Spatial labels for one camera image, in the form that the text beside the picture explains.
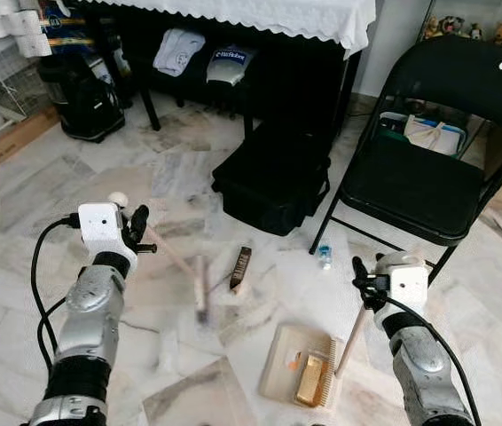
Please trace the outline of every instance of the white tablecloth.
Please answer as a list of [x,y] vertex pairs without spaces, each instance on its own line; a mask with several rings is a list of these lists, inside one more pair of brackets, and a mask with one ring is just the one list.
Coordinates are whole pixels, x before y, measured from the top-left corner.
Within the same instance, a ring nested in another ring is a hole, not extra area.
[[181,13],[287,36],[334,40],[355,53],[367,46],[374,0],[81,0]]

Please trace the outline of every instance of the chair seat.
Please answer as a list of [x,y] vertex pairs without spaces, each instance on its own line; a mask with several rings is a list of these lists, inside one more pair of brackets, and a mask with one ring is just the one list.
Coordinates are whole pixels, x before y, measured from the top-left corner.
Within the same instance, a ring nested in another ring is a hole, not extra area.
[[378,135],[352,160],[340,198],[420,238],[454,246],[475,220],[482,183],[474,166]]

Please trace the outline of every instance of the black backpack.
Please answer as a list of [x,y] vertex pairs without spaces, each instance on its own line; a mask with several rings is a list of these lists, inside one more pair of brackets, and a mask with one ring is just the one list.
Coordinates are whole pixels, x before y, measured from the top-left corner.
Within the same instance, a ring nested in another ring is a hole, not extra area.
[[329,143],[283,123],[262,123],[213,171],[224,212],[287,235],[313,216],[330,190]]

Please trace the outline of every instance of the black rolling case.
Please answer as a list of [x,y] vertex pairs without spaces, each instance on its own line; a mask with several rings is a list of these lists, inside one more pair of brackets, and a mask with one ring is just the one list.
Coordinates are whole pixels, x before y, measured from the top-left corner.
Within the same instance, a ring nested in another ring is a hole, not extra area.
[[224,212],[267,233],[287,235],[313,216],[330,190],[327,140],[264,122],[213,172]]

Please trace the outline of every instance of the black cable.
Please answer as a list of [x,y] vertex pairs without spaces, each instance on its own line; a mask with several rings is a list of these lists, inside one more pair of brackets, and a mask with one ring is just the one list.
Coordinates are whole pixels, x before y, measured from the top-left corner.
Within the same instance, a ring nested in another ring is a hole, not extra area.
[[40,321],[44,322],[44,325],[46,326],[46,331],[48,332],[48,337],[50,337],[50,342],[52,345],[52,349],[56,351],[56,348],[58,347],[58,342],[56,342],[56,335],[54,334],[54,330],[52,329],[52,325],[50,321],[48,320],[48,317],[46,316],[46,310],[44,309],[44,305],[42,304],[42,299],[40,298],[40,294],[38,293],[38,286],[36,285],[36,266],[38,264],[38,255],[40,254],[40,247],[42,246],[42,243],[44,239],[46,238],[46,235],[55,227],[60,226],[60,225],[70,225],[70,220],[68,217],[61,218],[60,220],[57,220],[56,222],[46,226],[46,228],[42,231],[40,236],[38,237],[38,241],[36,242],[35,246],[35,253],[32,256],[32,264],[30,266],[30,287],[32,288],[32,295],[35,299],[36,302],[36,307],[38,308],[38,312],[40,312]]
[[40,322],[38,322],[38,328],[36,330],[36,334],[37,334],[37,338],[38,338],[38,347],[40,348],[40,352],[42,353],[42,356],[44,358],[44,362],[46,363],[46,368],[48,368],[48,373],[50,373],[50,371],[52,369],[52,362],[50,360],[50,355],[48,354],[48,351],[46,350],[46,345],[44,344],[44,338],[43,338],[44,324],[46,323],[46,321],[48,321],[48,323],[50,323],[49,317],[62,304],[64,304],[65,301],[66,301],[66,298],[62,297],[48,311],[46,311],[45,318],[40,318]]
[[456,370],[458,371],[460,381],[462,381],[462,385],[464,386],[464,392],[466,393],[467,402],[470,405],[470,411],[472,412],[472,417],[474,417],[475,426],[482,426],[482,422],[480,421],[480,415],[478,414],[477,407],[475,406],[474,396],[472,395],[472,390],[470,389],[470,384],[467,381],[467,377],[466,377],[466,373],[464,372],[464,368],[462,367],[462,365],[458,361],[458,358],[456,358],[456,355],[452,351],[450,345],[446,343],[446,341],[443,339],[443,337],[440,335],[440,333],[438,333],[436,331],[434,326],[432,324],[430,324],[428,321],[426,321],[424,318],[422,318],[413,309],[402,304],[401,302],[398,302],[397,300],[392,299],[391,297],[388,297],[388,296],[382,296],[381,294],[379,294],[375,291],[368,290],[367,288],[364,288],[363,290],[370,297],[375,297],[376,299],[379,299],[382,302],[387,302],[387,303],[393,304],[397,308],[400,308],[403,311],[411,314],[414,318],[416,318],[422,324],[423,327],[425,327],[430,332],[430,334],[436,339],[436,341],[442,345],[442,347],[448,353],[448,355],[450,356],[450,359],[454,363]]

